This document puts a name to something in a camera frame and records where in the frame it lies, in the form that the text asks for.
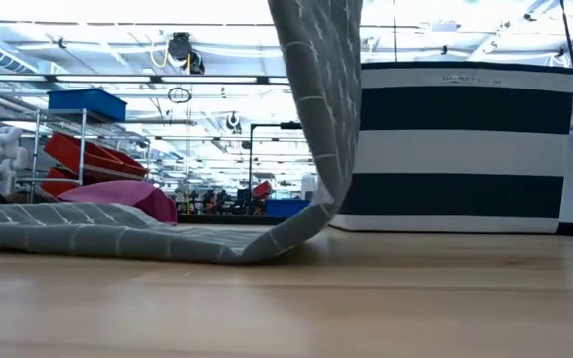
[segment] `wooden table surface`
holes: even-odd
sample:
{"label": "wooden table surface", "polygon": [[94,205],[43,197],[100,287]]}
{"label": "wooden table surface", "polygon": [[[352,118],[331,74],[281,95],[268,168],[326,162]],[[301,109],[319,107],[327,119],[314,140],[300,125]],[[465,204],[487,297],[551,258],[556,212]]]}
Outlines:
{"label": "wooden table surface", "polygon": [[0,357],[573,358],[573,238],[329,229],[253,267],[0,253]]}

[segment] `pink bag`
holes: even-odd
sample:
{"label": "pink bag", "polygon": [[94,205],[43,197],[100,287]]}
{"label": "pink bag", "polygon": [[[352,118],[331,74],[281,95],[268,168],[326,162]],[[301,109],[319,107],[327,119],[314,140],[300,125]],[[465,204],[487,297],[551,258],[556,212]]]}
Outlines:
{"label": "pink bag", "polygon": [[61,193],[65,202],[123,204],[142,210],[161,222],[176,223],[176,203],[153,185],[135,180],[117,180],[86,185]]}

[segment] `ceiling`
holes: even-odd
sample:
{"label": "ceiling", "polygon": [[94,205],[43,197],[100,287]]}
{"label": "ceiling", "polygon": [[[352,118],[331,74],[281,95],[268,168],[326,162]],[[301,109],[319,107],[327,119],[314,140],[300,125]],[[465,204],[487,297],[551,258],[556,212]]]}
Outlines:
{"label": "ceiling", "polygon": [[[566,3],[573,36],[573,1]],[[159,65],[171,34],[188,32],[208,75],[286,75],[266,0],[246,0],[244,5],[229,0],[134,4],[0,3],[0,50],[42,74],[181,75],[170,62]],[[361,37],[362,62],[569,66],[567,56],[555,57],[566,44],[558,0],[365,0]],[[7,71],[0,66],[0,72]],[[246,185],[249,151],[242,143],[248,140],[249,125],[298,121],[288,85],[184,86],[193,96],[186,104],[169,100],[173,85],[103,87],[128,103],[128,121],[139,121],[125,130],[163,137],[152,139],[154,152],[160,153],[152,161],[161,159],[152,167],[162,172],[155,178],[168,190],[193,186],[235,192]],[[0,92],[28,105],[47,105],[46,89],[29,84],[0,83]],[[241,121],[241,134],[226,127],[233,112]],[[172,124],[160,124],[162,120]],[[301,131],[259,128],[254,135],[259,138],[254,170],[289,183],[278,187],[284,195],[299,190],[302,176],[314,173]],[[222,139],[214,142],[212,137]]]}

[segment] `blue box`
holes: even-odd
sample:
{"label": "blue box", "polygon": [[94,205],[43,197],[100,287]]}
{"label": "blue box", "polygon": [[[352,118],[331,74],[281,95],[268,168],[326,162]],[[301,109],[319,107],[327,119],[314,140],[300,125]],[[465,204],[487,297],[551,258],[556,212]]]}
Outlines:
{"label": "blue box", "polygon": [[48,109],[87,109],[110,121],[125,122],[127,102],[102,89],[52,90],[48,92]]}
{"label": "blue box", "polygon": [[268,199],[265,201],[265,213],[269,216],[292,217],[310,205],[308,200],[300,199]]}

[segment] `gray cloth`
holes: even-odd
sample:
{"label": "gray cloth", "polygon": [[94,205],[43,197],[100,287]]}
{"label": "gray cloth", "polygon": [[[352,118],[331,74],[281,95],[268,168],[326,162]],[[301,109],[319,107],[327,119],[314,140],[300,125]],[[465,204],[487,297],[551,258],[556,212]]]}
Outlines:
{"label": "gray cloth", "polygon": [[221,264],[274,257],[317,234],[352,176],[361,101],[361,0],[269,0],[320,187],[268,231],[172,227],[108,204],[0,205],[0,248]]}

